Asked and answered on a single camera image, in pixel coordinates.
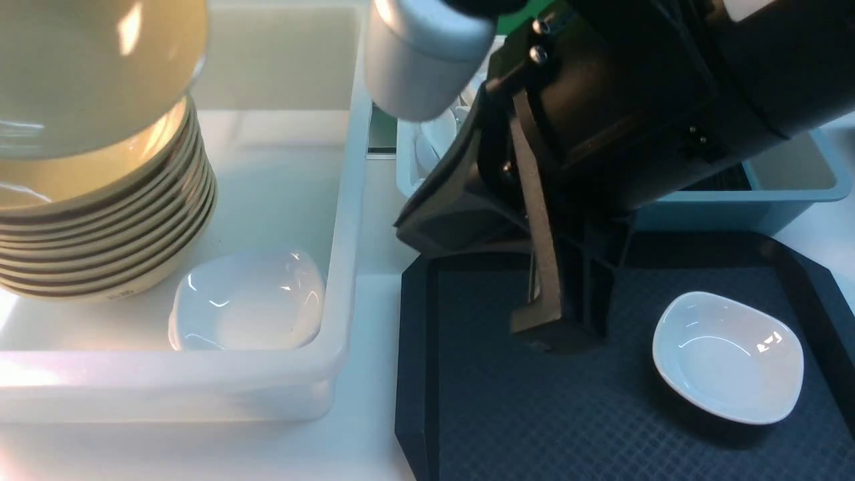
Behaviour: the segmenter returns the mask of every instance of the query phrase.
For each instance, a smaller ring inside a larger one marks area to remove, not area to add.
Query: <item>translucent plastic container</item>
[[[213,0],[193,89],[220,198],[179,270],[94,306],[0,293],[0,421],[316,419],[348,353],[371,100],[367,3]],[[291,351],[179,353],[175,290],[194,265],[299,246],[327,275],[317,337]]]

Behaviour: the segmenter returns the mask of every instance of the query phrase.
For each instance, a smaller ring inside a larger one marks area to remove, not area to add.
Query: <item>robotic arm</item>
[[[481,64],[498,14],[521,6],[374,0],[375,102],[437,116]],[[601,336],[589,304],[608,298],[633,211],[852,110],[852,0],[559,0],[492,56],[398,237],[428,256],[530,239],[533,303],[512,330],[554,341],[569,319]]]

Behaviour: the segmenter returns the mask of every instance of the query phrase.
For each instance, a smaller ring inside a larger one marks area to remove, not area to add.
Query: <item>white table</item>
[[[849,157],[855,173],[855,140]],[[0,481],[413,479],[393,435],[400,272],[392,157],[369,161],[350,360],[333,410],[302,425],[0,426]],[[855,196],[815,205],[778,239],[832,269],[855,306]]]

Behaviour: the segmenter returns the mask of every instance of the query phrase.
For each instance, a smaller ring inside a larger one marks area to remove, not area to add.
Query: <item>black tray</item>
[[[395,432],[419,481],[855,479],[855,318],[822,266],[762,235],[638,234],[608,341],[567,357],[509,334],[528,267],[477,254],[404,273]],[[767,312],[802,341],[787,419],[715,418],[655,372],[656,323],[693,290]]]

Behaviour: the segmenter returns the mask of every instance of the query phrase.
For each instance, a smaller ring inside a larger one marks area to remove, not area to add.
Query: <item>blue plastic bin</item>
[[[852,178],[821,130],[744,164],[751,191],[678,192],[639,212],[639,230],[751,230],[777,234],[817,202],[849,195]]]

